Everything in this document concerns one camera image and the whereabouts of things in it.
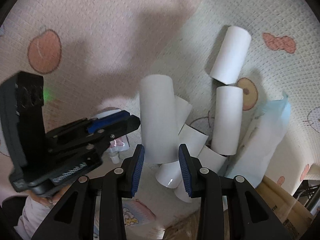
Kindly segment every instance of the white plastic packet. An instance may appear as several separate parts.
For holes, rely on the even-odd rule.
[[[287,131],[290,112],[286,94],[281,100],[269,101],[259,107],[225,176],[233,179],[242,175],[257,187]]]

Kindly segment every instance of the cartoon face print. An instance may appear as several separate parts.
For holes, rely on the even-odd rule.
[[[123,208],[123,218],[124,218],[124,226],[129,227],[133,224],[138,224],[139,221],[134,217],[134,215],[130,212],[129,209]]]
[[[313,109],[307,117],[308,126],[320,133],[320,106]]]
[[[237,87],[243,90],[243,111],[252,109],[258,101],[258,90],[255,84],[248,78],[240,78]]]

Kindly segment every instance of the paper roll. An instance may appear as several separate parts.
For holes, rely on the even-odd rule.
[[[241,119],[243,91],[238,87],[217,88],[211,149],[220,155],[236,154]]]
[[[202,148],[197,158],[201,162],[202,167],[208,168],[209,170],[212,170],[215,173],[217,173],[221,169],[221,167],[227,159],[227,157],[215,153],[207,146],[204,146]],[[180,182],[179,186],[174,190],[174,193],[182,201],[187,203],[192,202],[192,198],[188,196],[188,193],[184,188],[183,181]]]
[[[174,190],[174,194],[177,196],[177,198],[181,199],[184,202],[187,202],[187,203],[192,202],[192,198],[189,197],[188,193],[184,188],[183,181],[181,181],[179,186]]]
[[[215,153],[207,146],[204,146],[202,148],[197,158],[201,162],[202,167],[208,168],[215,173],[217,173],[221,169],[222,165],[227,159],[227,157]]]
[[[192,104],[187,102],[186,100],[175,96],[175,102],[176,102],[176,117],[177,117],[177,127],[178,127],[178,133],[180,133],[182,126],[186,122],[191,110],[192,110]]]
[[[190,156],[197,157],[207,138],[207,135],[185,124],[179,133],[179,145],[185,143]],[[162,164],[156,173],[156,179],[165,187],[176,188],[182,181],[179,161]]]
[[[140,120],[145,162],[162,164],[177,161],[176,104],[170,77],[150,75],[141,80]]]
[[[250,42],[251,36],[245,29],[229,27],[210,76],[226,85],[236,83]]]

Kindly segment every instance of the play mat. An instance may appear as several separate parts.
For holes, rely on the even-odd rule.
[[[0,37],[0,82],[19,70],[43,74],[50,130],[109,106],[139,116],[139,81],[165,74],[193,105],[187,124],[196,120],[192,126],[211,136],[221,84],[208,73],[230,25],[252,35],[240,74],[249,95],[241,136],[257,105],[289,95],[289,128],[266,175],[293,194],[303,179],[320,179],[320,23],[304,0],[18,0]],[[141,143],[140,130],[129,141],[122,159]],[[14,194],[2,153],[1,201]],[[91,177],[114,167],[105,158]],[[199,207],[160,185],[157,169],[144,166],[136,194],[156,220],[130,229],[129,239],[161,238]]]

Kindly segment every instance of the white paper cylinder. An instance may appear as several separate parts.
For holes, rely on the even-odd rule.
[[[186,192],[184,188],[183,181],[180,182],[179,186],[174,189],[174,193],[177,196],[177,198],[181,199],[184,202],[191,203],[192,198],[189,197],[188,193]]]
[[[175,102],[176,102],[176,117],[177,117],[177,127],[178,127],[178,133],[180,133],[182,126],[186,122],[191,110],[192,110],[192,104],[187,102],[186,100],[175,96]]]
[[[150,75],[141,80],[140,120],[145,162],[177,161],[176,105],[170,77]]]
[[[227,159],[227,157],[217,154],[207,146],[202,148],[197,158],[201,162],[202,167],[208,168],[215,173],[221,169],[222,165]]]
[[[207,138],[207,135],[185,124],[179,133],[179,145],[185,143],[190,156],[197,157]],[[179,161],[162,164],[156,173],[156,179],[165,187],[176,188],[182,181]]]
[[[242,119],[242,103],[241,88],[230,86],[217,88],[211,149],[220,155],[236,154]]]
[[[210,76],[226,85],[236,83],[250,42],[251,36],[245,29],[229,27]]]
[[[217,173],[221,169],[222,165],[227,159],[227,157],[215,153],[207,146],[204,146],[202,148],[197,158],[201,162],[202,167],[208,168],[209,170],[212,170],[215,173]],[[180,182],[179,186],[174,190],[174,193],[182,201],[187,203],[192,202],[192,198],[189,197],[188,193],[184,188],[183,181]]]

